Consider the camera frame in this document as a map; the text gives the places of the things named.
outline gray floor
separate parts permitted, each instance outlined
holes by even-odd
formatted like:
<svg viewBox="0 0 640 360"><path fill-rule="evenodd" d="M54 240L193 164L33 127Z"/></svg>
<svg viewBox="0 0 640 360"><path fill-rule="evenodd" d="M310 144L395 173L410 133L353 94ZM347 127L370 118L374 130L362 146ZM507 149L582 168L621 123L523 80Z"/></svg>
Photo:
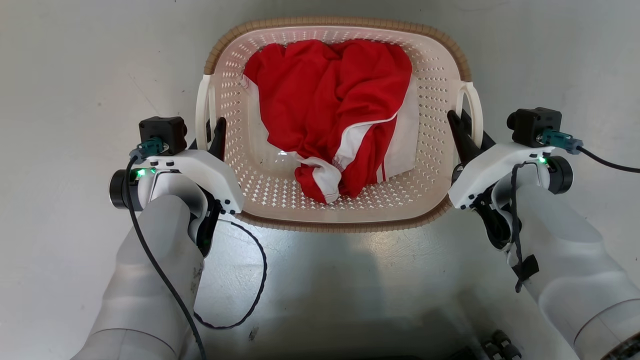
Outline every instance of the gray floor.
<svg viewBox="0 0 640 360"><path fill-rule="evenodd" d="M136 143L137 122L179 114L193 130L215 41L244 21L292 15L436 26L467 54L496 140L509 140L509 113L545 106L562 111L563 129L594 152L639 164L635 0L4 0L0 357L68 359L81 348L131 226L109 204L106 185ZM577 180L563 199L599 228L639 283L640 179L584 156L570 161ZM474 214L450 211L390 233L250 229L267 251L267 286L242 327L202 330L212 358L438 359L501 328L526 359L575 359L530 297L513 291L515 277ZM220 224L196 310L217 324L236 321L260 269L249 239ZM194 350L186 357L196 359Z"/></svg>

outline laundry basket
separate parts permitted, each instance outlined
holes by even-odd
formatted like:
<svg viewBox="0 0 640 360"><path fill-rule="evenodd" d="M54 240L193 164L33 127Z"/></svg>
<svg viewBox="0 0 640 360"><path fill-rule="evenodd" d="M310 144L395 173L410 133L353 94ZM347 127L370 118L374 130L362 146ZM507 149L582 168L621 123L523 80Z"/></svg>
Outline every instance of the laundry basket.
<svg viewBox="0 0 640 360"><path fill-rule="evenodd" d="M331 44L368 39L400 45L413 64L419 102L415 168L366 186L355 198L321 204L304 196L294 177L299 165L267 143L267 131L243 91L244 65L272 43L316 39ZM467 59L445 33L418 24L353 17L298 17L240 25L213 47L198 89L196 138L206 139L207 119L225 117L225 162L246 197L236 217L249 224L295 231L355 233L426 224L450 208L447 192L455 162L447 112L461 111L468 97L472 138L482 139L482 110Z"/></svg>

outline perforated basket wall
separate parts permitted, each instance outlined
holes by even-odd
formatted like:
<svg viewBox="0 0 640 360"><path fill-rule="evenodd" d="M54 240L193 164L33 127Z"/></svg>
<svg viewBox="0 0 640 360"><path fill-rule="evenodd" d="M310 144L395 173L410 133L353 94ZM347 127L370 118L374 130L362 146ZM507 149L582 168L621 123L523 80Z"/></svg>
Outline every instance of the perforated basket wall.
<svg viewBox="0 0 640 360"><path fill-rule="evenodd" d="M249 57L271 43L317 39L325 43L362 38L398 44L413 63L420 127L415 168L368 186L356 198L320 204L295 181L297 163L266 143L241 87ZM212 75L215 114L227 119L225 162L235 171L246 202L242 221L297 231L366 232L406 229L433 221L450 207L447 191L454 143L446 114L454 109L467 60L446 34L405 22L340 17L302 17L248 22L214 46L205 66Z"/></svg>

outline basket rim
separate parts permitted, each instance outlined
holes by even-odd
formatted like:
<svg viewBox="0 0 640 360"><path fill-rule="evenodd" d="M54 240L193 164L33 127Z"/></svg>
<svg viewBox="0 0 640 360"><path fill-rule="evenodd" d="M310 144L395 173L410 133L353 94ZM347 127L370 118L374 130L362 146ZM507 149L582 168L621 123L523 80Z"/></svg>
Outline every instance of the basket rim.
<svg viewBox="0 0 640 360"><path fill-rule="evenodd" d="M209 57L205 63L204 74L212 75L218 64L220 55L224 50L238 37L250 33L254 30L288 28L288 27L306 27L306 26L352 26L359 28L384 29L392 31L400 31L412 33L432 38L443 45L445 49L452 55L460 73L462 81L471 81L471 69L469 68L467 57L464 55L460 46L444 32L427 25L415 24L411 22L372 19L365 17L279 17L267 20L254 20L245 22L236 26L224 34L211 49ZM426 225L440 216L452 207L449 200L449 194L430 211L415 218L404 220L382 221L382 222L362 222L351 224L324 224L311 222L297 222L274 220L270 218L258 217L251 213L243 211L234 215L238 220L247 224L265 227L268 229L305 231L312 233L369 233L377 231L393 231L411 229Z"/></svg>

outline basket handle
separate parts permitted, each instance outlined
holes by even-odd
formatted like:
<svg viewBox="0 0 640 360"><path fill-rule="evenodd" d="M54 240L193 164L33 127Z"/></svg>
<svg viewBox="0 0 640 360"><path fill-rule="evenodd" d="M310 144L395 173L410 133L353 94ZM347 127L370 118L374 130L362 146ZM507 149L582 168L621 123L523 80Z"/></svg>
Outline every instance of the basket handle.
<svg viewBox="0 0 640 360"><path fill-rule="evenodd" d="M482 145L483 137L483 118L482 118L482 106L480 105L480 98L478 92L474 88L474 84L471 82L463 81L458 90L458 102L456 103L456 114L458 117L462 116L462 100L464 96L467 96L469 100L469 107L471 107L471 140L474 141L476 146Z"/></svg>
<svg viewBox="0 0 640 360"><path fill-rule="evenodd" d="M207 115L216 119L216 91L212 85L212 75L203 75L196 98L196 144L198 150L207 150Z"/></svg>

